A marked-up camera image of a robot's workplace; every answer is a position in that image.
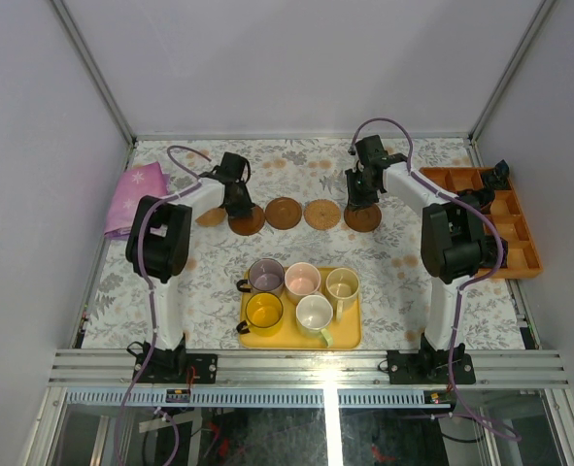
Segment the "reddish brown wooden coaster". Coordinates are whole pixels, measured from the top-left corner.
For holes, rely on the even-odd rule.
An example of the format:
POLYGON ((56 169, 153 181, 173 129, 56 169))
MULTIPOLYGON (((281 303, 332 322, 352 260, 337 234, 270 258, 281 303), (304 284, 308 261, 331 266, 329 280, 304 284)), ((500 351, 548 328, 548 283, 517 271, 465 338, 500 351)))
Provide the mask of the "reddish brown wooden coaster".
POLYGON ((382 212, 377 205, 363 209, 350 209, 344 211, 344 221, 354 231, 360 233, 372 232, 378 228, 382 220, 382 212))

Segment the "woven rattan coaster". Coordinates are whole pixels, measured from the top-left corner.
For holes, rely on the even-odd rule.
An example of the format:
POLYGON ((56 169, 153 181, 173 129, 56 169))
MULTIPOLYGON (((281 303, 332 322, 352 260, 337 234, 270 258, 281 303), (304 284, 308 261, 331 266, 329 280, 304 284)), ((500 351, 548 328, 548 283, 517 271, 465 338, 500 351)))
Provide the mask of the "woven rattan coaster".
POLYGON ((304 210, 306 222, 314 229, 325 231, 336 226, 341 218, 339 206, 327 199, 318 199, 307 204, 304 210))

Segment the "dark brown wooden coaster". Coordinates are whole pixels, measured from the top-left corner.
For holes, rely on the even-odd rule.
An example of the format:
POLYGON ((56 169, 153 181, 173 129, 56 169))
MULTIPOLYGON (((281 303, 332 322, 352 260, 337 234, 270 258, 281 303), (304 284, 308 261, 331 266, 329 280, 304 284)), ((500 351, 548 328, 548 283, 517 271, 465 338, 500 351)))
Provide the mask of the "dark brown wooden coaster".
POLYGON ((228 218, 231 231, 239 236, 251 236, 258 233, 265 223, 264 211, 259 206, 254 206, 251 214, 245 217, 228 218))

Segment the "pale green mug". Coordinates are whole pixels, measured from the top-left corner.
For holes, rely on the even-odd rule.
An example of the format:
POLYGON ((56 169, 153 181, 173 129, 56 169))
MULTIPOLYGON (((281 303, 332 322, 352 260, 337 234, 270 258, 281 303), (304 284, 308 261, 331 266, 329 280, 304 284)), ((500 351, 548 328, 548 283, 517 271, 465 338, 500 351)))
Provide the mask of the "pale green mug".
POLYGON ((340 322, 359 297, 360 281, 350 268, 336 268, 325 279, 325 296, 334 310, 334 318, 340 322))

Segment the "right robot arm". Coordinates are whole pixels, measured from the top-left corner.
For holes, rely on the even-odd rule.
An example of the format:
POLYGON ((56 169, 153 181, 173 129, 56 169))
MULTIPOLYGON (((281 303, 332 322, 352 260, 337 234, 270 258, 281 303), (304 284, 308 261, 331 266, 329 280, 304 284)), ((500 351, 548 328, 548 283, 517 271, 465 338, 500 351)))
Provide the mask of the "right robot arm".
POLYGON ((426 381, 439 383, 454 369, 444 350, 457 345, 463 290, 490 254, 486 232, 493 224, 481 212, 486 195, 457 195, 438 186, 414 171, 409 157, 388 153, 378 135, 353 142, 350 154, 357 163, 345 172, 349 212, 368 209, 388 193, 422 221, 421 258, 432 283, 424 338, 433 350, 419 358, 418 367, 426 381))

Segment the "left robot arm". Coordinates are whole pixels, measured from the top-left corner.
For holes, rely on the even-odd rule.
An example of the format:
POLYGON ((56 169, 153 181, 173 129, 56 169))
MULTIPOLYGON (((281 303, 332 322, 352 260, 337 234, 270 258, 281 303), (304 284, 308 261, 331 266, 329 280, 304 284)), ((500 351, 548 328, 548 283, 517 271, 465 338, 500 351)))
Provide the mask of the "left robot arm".
POLYGON ((215 208, 233 219, 251 218, 255 203, 247 189, 250 177, 249 160, 227 152, 219 165, 197 175, 192 186, 139 201, 125 256, 149 287, 150 328, 145 341, 164 350, 154 370, 168 383, 181 381, 188 370, 187 358, 174 349, 185 335, 178 286, 188 259, 191 225, 215 208))

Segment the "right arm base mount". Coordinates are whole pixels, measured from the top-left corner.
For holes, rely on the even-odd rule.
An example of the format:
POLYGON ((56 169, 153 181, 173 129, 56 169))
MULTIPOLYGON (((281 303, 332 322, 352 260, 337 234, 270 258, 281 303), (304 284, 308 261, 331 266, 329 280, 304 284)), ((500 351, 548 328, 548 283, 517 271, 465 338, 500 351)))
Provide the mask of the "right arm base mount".
POLYGON ((417 352, 387 351, 388 376, 391 384, 425 385, 448 384, 449 369, 452 369, 454 381, 458 385, 476 383, 471 356, 464 350, 456 349, 452 364, 449 364, 449 352, 419 350, 417 352))

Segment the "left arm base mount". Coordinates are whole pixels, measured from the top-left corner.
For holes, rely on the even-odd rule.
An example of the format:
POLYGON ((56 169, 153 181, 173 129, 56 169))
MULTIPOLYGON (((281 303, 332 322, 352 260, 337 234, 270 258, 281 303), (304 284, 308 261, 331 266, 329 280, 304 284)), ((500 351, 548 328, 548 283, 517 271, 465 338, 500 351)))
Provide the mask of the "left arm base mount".
POLYGON ((214 384, 219 357, 214 353, 174 353, 156 350, 139 383, 214 384))

